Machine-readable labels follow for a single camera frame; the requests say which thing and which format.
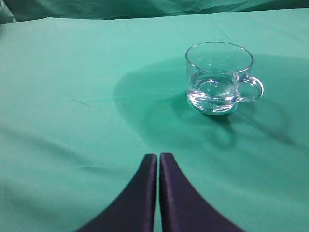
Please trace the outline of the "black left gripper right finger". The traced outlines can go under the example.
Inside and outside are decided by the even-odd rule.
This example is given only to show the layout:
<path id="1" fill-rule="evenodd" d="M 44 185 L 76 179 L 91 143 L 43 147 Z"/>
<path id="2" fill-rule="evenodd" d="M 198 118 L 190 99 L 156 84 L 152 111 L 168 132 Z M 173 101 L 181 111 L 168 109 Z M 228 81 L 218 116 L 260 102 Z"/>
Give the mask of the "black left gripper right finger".
<path id="1" fill-rule="evenodd" d="M 173 154 L 161 153 L 159 204 L 164 232 L 242 232 L 192 186 Z"/>

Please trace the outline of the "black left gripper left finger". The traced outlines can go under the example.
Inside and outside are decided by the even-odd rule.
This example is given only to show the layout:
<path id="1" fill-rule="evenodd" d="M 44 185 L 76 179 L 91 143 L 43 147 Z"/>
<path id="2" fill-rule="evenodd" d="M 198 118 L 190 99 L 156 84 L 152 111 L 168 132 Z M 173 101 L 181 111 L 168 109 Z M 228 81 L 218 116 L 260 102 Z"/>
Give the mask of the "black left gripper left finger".
<path id="1" fill-rule="evenodd" d="M 156 209 L 157 156 L 146 154 L 130 182 L 79 232 L 152 232 Z"/>

